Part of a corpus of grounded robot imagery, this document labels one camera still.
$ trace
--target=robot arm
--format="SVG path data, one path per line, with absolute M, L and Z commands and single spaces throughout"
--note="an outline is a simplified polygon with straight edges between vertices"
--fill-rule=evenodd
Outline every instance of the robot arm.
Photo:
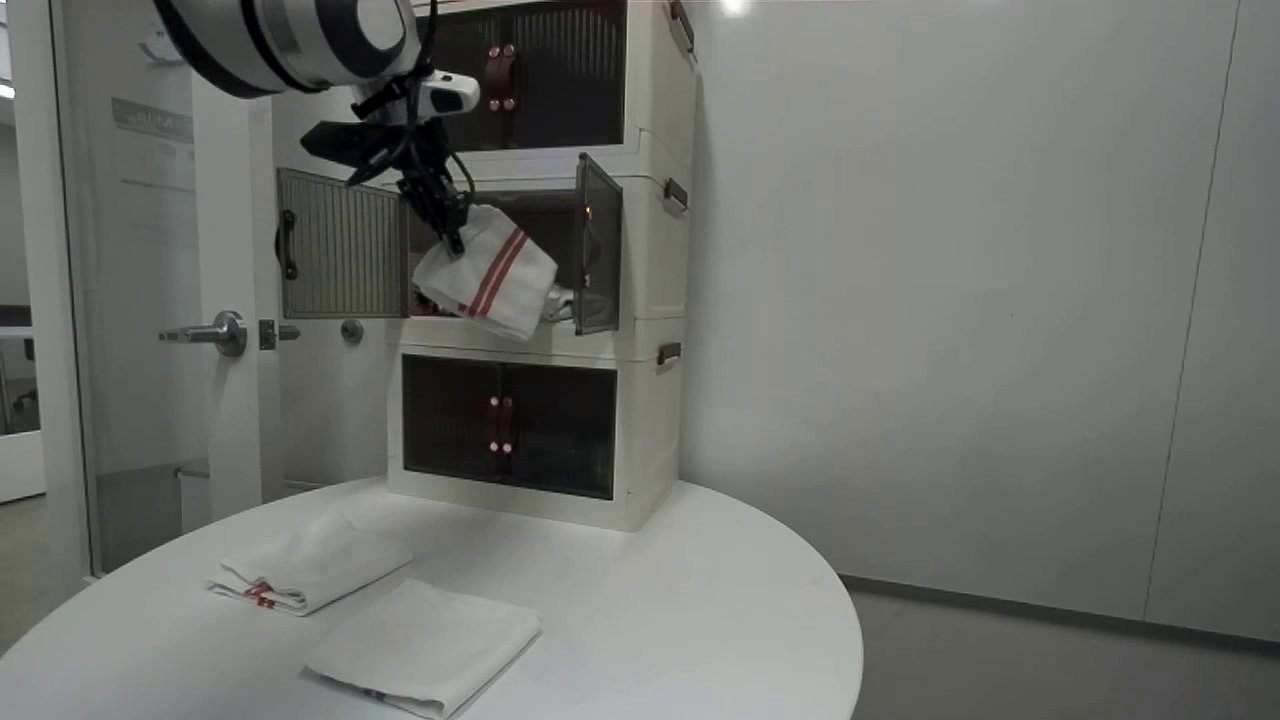
M 348 163 L 348 183 L 396 169 L 404 201 L 458 252 L 466 192 L 447 171 L 445 116 L 473 112 L 481 83 L 432 70 L 408 0 L 156 0 L 156 12 L 227 98 L 354 88 L 354 123 L 317 123 L 302 148 Z

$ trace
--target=gray floor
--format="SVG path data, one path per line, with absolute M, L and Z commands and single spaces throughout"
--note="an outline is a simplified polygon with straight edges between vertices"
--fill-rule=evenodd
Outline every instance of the gray floor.
M 867 678 L 854 720 L 1277 720 L 1280 650 L 854 594 Z
M 46 611 L 42 502 L 0 504 L 0 658 Z

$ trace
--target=door handle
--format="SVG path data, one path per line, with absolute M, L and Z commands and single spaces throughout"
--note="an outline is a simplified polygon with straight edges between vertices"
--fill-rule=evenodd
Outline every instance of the door handle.
M 159 332 L 159 344 L 212 344 L 227 362 L 237 362 L 249 348 L 249 329 L 243 329 L 240 314 L 214 314 L 212 324 L 188 324 L 188 329 Z

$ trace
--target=folded towel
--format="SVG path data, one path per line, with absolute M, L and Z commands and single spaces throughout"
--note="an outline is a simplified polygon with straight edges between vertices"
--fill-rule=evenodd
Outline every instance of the folded towel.
M 348 512 L 320 517 L 300 533 L 225 559 L 212 594 L 249 596 L 261 610 L 320 611 L 404 568 L 412 552 L 371 522 Z
M 548 314 L 555 261 L 493 204 L 475 204 L 458 235 L 462 258 L 447 258 L 447 247 L 437 243 L 415 263 L 412 283 L 445 314 L 527 339 Z
M 539 615 L 398 579 L 342 615 L 306 673 L 392 708 L 447 720 L 539 635 Z

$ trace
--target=round table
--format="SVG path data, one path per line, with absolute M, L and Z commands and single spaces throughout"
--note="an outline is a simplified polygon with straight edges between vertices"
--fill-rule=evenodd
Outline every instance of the round table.
M 404 496 L 354 479 L 164 544 L 73 596 L 0 661 L 24 720 L 396 720 L 300 658 L 358 603 L 261 611 L 203 585 L 233 552 L 333 508 L 412 522 L 418 579 L 522 603 L 544 635 L 462 720 L 848 720 L 864 635 L 838 576 L 784 524 L 677 484 L 642 533 Z

